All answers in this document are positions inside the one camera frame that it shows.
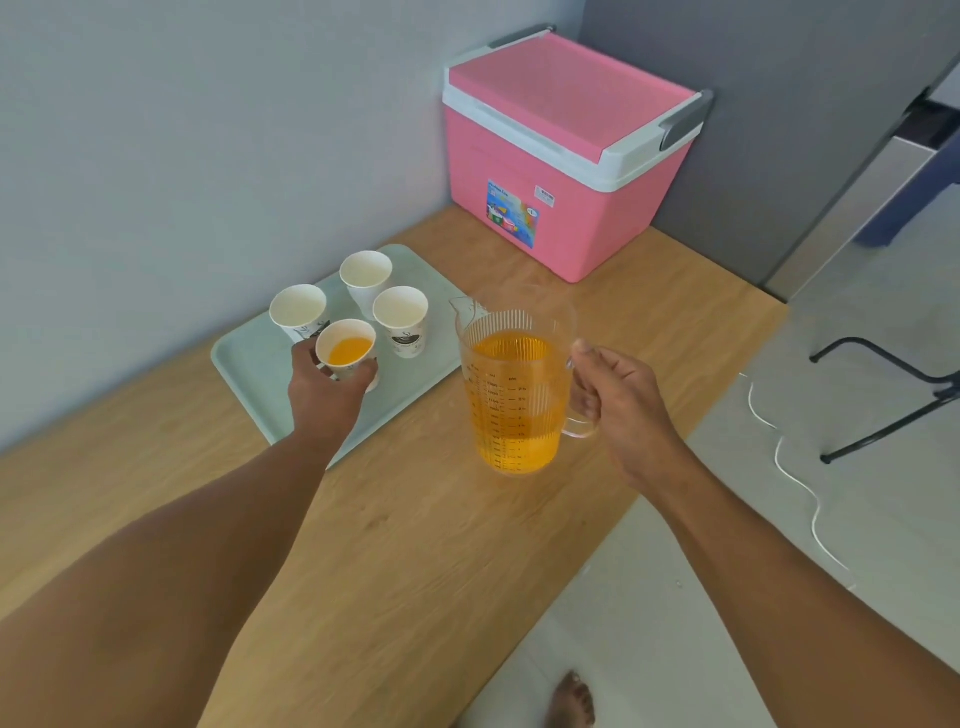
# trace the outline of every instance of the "cup with orange juice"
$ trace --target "cup with orange juice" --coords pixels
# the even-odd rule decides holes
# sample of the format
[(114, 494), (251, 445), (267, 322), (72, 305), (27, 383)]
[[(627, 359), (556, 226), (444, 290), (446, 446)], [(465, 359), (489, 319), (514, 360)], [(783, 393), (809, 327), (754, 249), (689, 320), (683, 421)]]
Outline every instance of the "cup with orange juice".
[[(353, 376), (360, 362), (376, 358), (375, 344), (376, 330), (370, 324), (359, 319), (344, 319), (330, 324), (317, 338), (317, 358), (343, 380)], [(379, 383), (378, 373), (367, 391), (372, 392)]]

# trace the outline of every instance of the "plastic pitcher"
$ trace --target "plastic pitcher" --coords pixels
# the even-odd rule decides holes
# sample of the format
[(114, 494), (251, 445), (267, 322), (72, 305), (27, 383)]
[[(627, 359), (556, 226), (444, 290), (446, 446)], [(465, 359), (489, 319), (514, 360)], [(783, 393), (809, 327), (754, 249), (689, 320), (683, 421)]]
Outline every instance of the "plastic pitcher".
[(573, 306), (536, 285), (502, 286), (450, 301), (457, 312), (473, 436), (500, 473), (534, 473), (557, 454), (562, 434), (595, 426), (568, 416)]

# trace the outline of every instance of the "bare foot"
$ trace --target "bare foot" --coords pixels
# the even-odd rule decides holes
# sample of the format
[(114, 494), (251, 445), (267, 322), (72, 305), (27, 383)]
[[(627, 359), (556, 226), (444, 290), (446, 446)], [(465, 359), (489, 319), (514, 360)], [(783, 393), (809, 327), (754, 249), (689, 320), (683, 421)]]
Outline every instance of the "bare foot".
[(571, 670), (553, 692), (543, 728), (589, 728), (595, 722), (590, 688)]

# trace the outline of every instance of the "pink cooler box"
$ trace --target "pink cooler box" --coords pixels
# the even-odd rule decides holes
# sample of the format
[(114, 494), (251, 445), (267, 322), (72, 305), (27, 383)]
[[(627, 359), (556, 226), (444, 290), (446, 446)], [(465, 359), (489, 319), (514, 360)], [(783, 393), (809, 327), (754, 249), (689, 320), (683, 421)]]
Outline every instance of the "pink cooler box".
[(573, 283), (649, 227), (713, 95), (551, 30), (515, 38), (446, 69), (453, 200)]

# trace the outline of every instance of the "white tile floor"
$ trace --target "white tile floor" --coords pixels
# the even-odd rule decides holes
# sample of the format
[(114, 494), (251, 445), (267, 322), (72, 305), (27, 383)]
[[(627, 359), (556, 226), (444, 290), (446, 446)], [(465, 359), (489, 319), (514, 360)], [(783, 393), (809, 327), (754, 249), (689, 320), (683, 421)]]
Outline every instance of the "white tile floor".
[[(863, 336), (933, 375), (960, 368), (960, 187), (938, 198), (888, 249), (849, 246), (793, 302), (783, 330), (751, 364), (757, 411), (739, 379), (690, 438), (697, 453), (795, 544), (900, 628), (960, 669), (960, 403), (830, 466), (835, 449), (930, 401), (930, 388), (855, 348)], [(660, 516), (638, 501), (460, 721), (535, 728), (576, 667), (607, 728), (770, 728), (723, 624)]]

